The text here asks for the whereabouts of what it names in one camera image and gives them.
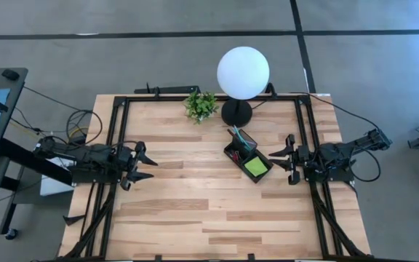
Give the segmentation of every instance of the black floor stripe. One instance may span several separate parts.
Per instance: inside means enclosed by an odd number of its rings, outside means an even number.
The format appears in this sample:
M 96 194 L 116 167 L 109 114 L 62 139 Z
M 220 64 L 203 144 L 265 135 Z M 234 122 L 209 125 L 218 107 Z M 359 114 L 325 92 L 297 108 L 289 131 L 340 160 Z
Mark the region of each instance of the black floor stripe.
M 295 22 L 296 29 L 301 30 Z M 94 34 L 23 34 L 0 35 L 0 40 L 55 40 L 55 39 L 139 39 L 174 37 L 231 37 L 231 36 L 297 36 L 300 48 L 305 49 L 304 36 L 402 36 L 419 35 L 419 29 L 412 30 L 355 30 L 355 31 L 194 31 L 194 32 L 146 32 L 146 33 L 94 33 Z
M 50 39 L 136 39 L 172 37 L 218 36 L 294 36 L 295 31 L 198 31 L 198 32 L 151 32 L 151 33 L 97 33 L 97 34 L 35 34 L 0 35 L 0 40 L 50 40 Z
M 296 0 L 290 0 L 292 14 L 295 23 L 295 32 L 297 33 L 298 47 L 300 48 L 300 56 L 302 58 L 303 69 L 305 70 L 308 92 L 316 93 L 314 86 L 313 72 L 311 71 L 310 59 L 308 58 L 308 50 L 306 49 L 305 37 L 303 37 L 302 23 Z
M 304 31 L 304 36 L 399 36 L 419 35 L 419 29 L 396 30 L 334 30 L 334 31 Z

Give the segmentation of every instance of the black cable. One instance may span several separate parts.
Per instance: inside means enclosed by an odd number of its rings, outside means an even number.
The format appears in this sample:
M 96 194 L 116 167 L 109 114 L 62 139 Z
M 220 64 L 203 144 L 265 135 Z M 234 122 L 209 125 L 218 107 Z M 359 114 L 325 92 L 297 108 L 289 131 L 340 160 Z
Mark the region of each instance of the black cable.
M 98 132 L 98 134 L 96 134 L 96 136 L 94 138 L 86 141 L 83 145 L 79 145 L 79 144 L 75 144 L 74 143 L 74 145 L 76 145 L 76 147 L 70 148 L 70 149 L 68 149 L 66 151 L 76 150 L 76 149 L 81 148 L 82 146 L 85 146 L 85 145 L 91 143 L 96 138 L 98 138 L 101 135 L 101 132 L 103 131 L 103 121 L 101 121 L 101 118 L 100 118 L 100 116 L 98 116 L 98 114 L 96 114 L 93 110 L 78 110 L 78 111 L 73 112 L 69 116 L 69 118 L 67 119 L 67 122 L 65 124 L 65 133 L 66 133 L 67 137 L 69 137 L 69 124 L 71 123 L 73 116 L 75 116 L 78 113 L 92 114 L 92 115 L 96 116 L 98 118 L 98 121 L 100 121 L 100 131 Z
M 81 128 L 80 128 L 80 126 L 79 126 L 79 124 L 80 124 L 80 122 L 84 119 L 84 117 L 87 115 L 88 113 L 87 112 L 84 112 L 84 113 L 82 113 L 81 115 L 80 115 L 80 117 L 75 117 L 75 119 L 77 119 L 77 118 L 79 118 L 79 120 L 77 120 L 77 123 L 73 123 L 74 124 L 74 127 L 77 127 L 77 129 L 79 129 L 80 130 L 80 133 L 82 134 L 82 135 L 84 135 L 84 136 L 87 136 L 87 134 L 85 134 L 85 133 L 83 133 L 83 131 L 81 130 Z M 69 142 L 71 142 L 71 135 L 70 134 L 68 134 L 68 139 L 69 139 Z
M 15 108 L 15 110 L 19 111 L 19 113 L 20 113 L 20 115 L 22 115 L 22 118 L 24 119 L 25 123 L 27 123 L 27 125 L 28 125 L 28 126 L 26 126 L 26 125 L 20 123 L 18 120 L 15 120 L 15 119 L 13 119 L 11 117 L 11 120 L 14 121 L 14 122 L 16 122 L 16 123 L 18 123 L 21 127 L 24 127 L 24 128 L 26 128 L 28 130 L 32 130 L 32 131 L 34 131 L 37 134 L 39 134 L 39 133 L 46 133 L 46 132 L 47 133 L 49 133 L 49 132 L 53 132 L 53 133 L 55 133 L 55 132 L 64 132 L 64 131 L 46 131 L 46 130 L 42 130 L 42 129 L 38 128 L 38 127 L 33 127 L 30 124 L 30 122 L 27 120 L 27 118 L 25 117 L 24 113 L 19 108 Z
M 67 106 L 67 107 L 69 107 L 69 108 L 72 108 L 73 110 L 81 110 L 81 109 L 79 109 L 79 108 L 76 108 L 76 107 L 70 106 L 70 105 L 68 105 L 68 104 L 66 104 L 66 103 L 60 102 L 60 101 L 58 101 L 58 100 L 55 100 L 54 98 L 50 98 L 50 97 L 49 97 L 49 96 L 47 96 L 47 95 L 43 95 L 43 94 L 41 94 L 40 92 L 35 91 L 35 90 L 33 90 L 33 89 L 31 89 L 31 88 L 28 88 L 28 87 L 26 87 L 26 86 L 24 86 L 24 88 L 26 88 L 27 90 L 30 90 L 31 92 L 34 92 L 34 93 L 36 93 L 36 94 L 38 94 L 38 95 L 40 95 L 40 96 L 44 97 L 44 98 L 46 98 L 46 99 L 49 99 L 49 100 L 51 100 L 51 101 L 53 101 L 53 102 L 55 102 L 55 103 L 58 103 L 58 104 L 60 104 L 60 105 Z
M 85 218 L 81 224 L 80 239 L 84 235 L 85 223 L 87 222 L 88 209 L 90 208 L 90 201 L 92 200 L 92 194 L 93 194 L 94 188 L 95 188 L 95 183 L 92 183 L 92 187 L 90 187 L 90 193 L 88 194 L 87 208 L 85 209 Z
M 266 102 L 268 102 L 269 100 L 267 99 L 267 100 L 264 100 L 263 102 L 261 102 L 261 103 L 259 103 L 259 104 L 257 104 L 255 107 L 252 107 L 252 110 L 253 109 L 256 109 L 258 106 L 261 106 L 261 105 L 263 105 L 264 103 L 266 103 Z
M 372 179 L 363 179 L 363 178 L 359 178 L 357 175 L 355 175 L 354 171 L 352 170 L 352 165 L 351 165 L 351 161 L 352 161 L 352 156 L 354 155 L 355 149 L 359 148 L 365 152 L 367 152 L 376 162 L 376 165 L 378 166 L 378 175 L 376 175 L 376 177 L 372 178 Z M 354 147 L 350 153 L 350 157 L 348 158 L 348 168 L 350 168 L 350 172 L 354 175 L 354 177 L 362 182 L 373 182 L 376 181 L 380 176 L 381 176 L 381 165 L 379 164 L 378 159 L 376 158 L 375 155 L 373 155 L 370 151 L 368 151 L 367 149 L 364 149 L 362 147 Z
M 115 144 L 113 144 L 113 145 L 111 145 L 111 146 L 109 146 L 107 148 L 92 150 L 92 152 L 101 152 L 101 151 L 104 151 L 104 150 L 113 149 L 113 148 L 117 147 L 118 145 L 125 144 L 125 143 L 135 143 L 136 144 L 137 141 L 126 140 L 126 141 L 122 141 L 122 142 L 119 142 L 119 143 L 115 143 Z
M 351 115 L 351 116 L 355 116 L 356 118 L 359 118 L 359 119 L 361 119 L 361 120 L 365 120 L 366 122 L 368 122 L 368 123 L 372 124 L 374 127 L 376 127 L 378 130 L 380 130 L 380 128 L 379 128 L 379 127 L 378 127 L 375 123 L 373 123 L 371 120 L 366 119 L 366 118 L 364 118 L 363 116 L 359 116 L 359 115 L 357 115 L 357 114 L 351 113 L 350 111 L 347 111 L 347 110 L 345 110 L 344 108 L 341 108 L 340 106 L 337 106 L 337 105 L 335 105 L 335 104 L 333 104 L 333 103 L 331 103 L 331 102 L 328 102 L 328 101 L 326 101 L 326 100 L 322 100 L 321 98 L 318 98 L 318 97 L 317 97 L 317 96 L 315 96 L 315 95 L 312 95 L 312 94 L 307 93 L 307 92 L 295 92 L 295 93 L 300 93 L 300 94 L 309 95 L 309 96 L 311 96 L 311 97 L 313 97 L 313 98 L 315 98 L 315 99 L 317 99 L 317 100 L 320 100 L 321 102 L 324 102 L 324 103 L 326 103 L 326 104 L 330 104 L 331 106 L 334 106 L 335 108 L 337 108 L 337 109 L 339 109 L 339 110 L 341 110 L 341 111 L 343 111 L 343 112 L 345 112 L 345 113 L 347 113 L 347 114 L 349 114 L 349 115 Z
M 56 138 L 58 140 L 61 140 L 64 144 L 66 144 L 66 145 L 68 144 L 66 140 L 64 140 L 64 139 L 62 139 L 58 136 L 55 136 L 55 135 L 48 135 L 46 138 Z
M 22 118 L 24 119 L 25 123 L 28 124 L 28 126 L 33 130 L 32 125 L 28 122 L 28 120 L 26 119 L 25 115 L 22 113 L 22 111 L 19 108 L 14 107 L 15 110 L 19 111 L 19 113 L 22 115 Z
M 33 187 L 33 186 L 36 186 L 36 185 L 37 185 L 38 183 L 40 183 L 42 180 L 47 179 L 47 178 L 48 178 L 48 177 L 41 178 L 40 180 L 36 181 L 35 183 L 33 183 L 33 184 L 31 184 L 31 185 L 26 186 L 25 188 L 22 188 L 22 189 L 20 189 L 20 190 L 17 190 L 16 192 L 14 192 L 13 194 L 11 194 L 10 196 L 6 196 L 6 197 L 1 198 L 1 199 L 0 199 L 0 201 L 3 201 L 3 200 L 5 200 L 5 199 L 8 199 L 8 198 L 10 198 L 10 197 L 12 197 L 12 196 L 16 195 L 16 193 L 17 193 L 17 192 L 21 192 L 21 191 L 24 191 L 24 190 L 26 190 L 26 189 L 29 189 L 29 188 L 31 188 L 31 187 Z

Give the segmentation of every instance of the wheel caster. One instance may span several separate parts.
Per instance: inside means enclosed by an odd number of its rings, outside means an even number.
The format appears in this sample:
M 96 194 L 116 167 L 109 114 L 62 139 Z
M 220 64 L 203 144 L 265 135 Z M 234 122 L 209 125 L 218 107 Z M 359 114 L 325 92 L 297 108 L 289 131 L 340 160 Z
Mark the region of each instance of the wheel caster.
M 17 229 L 9 229 L 5 235 L 7 240 L 13 240 L 17 237 L 19 234 L 19 231 Z

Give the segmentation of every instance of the white globe lamp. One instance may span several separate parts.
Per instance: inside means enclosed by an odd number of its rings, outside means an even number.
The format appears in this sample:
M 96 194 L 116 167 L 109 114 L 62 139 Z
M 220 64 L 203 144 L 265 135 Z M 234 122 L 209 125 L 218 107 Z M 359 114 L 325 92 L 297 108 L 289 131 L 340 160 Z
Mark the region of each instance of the white globe lamp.
M 236 47 L 227 52 L 218 65 L 218 83 L 231 97 L 221 110 L 229 126 L 243 127 L 252 118 L 252 107 L 245 101 L 261 93 L 269 80 L 269 64 L 260 51 Z

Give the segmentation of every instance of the metal bracket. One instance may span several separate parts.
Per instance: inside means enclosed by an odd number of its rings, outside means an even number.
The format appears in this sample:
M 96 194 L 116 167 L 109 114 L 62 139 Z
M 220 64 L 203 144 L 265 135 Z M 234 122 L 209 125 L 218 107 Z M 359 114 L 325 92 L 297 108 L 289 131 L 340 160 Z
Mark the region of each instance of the metal bracket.
M 154 98 L 156 100 L 159 100 L 159 94 L 161 93 L 161 91 L 159 90 L 159 87 L 155 87 L 154 88 Z
M 114 97 L 113 107 L 122 105 L 126 99 L 126 97 Z
M 74 216 L 74 217 L 66 217 L 65 215 L 63 215 L 64 222 L 67 226 L 70 226 L 70 225 L 74 224 L 75 222 L 77 222 L 81 219 L 84 219 L 84 218 L 85 218 L 85 215 L 77 215 L 77 216 Z
M 268 85 L 266 86 L 265 94 L 271 94 L 272 99 L 277 98 L 277 93 L 272 83 L 269 82 Z
M 311 98 L 309 95 L 299 95 L 298 100 L 304 105 L 311 105 Z

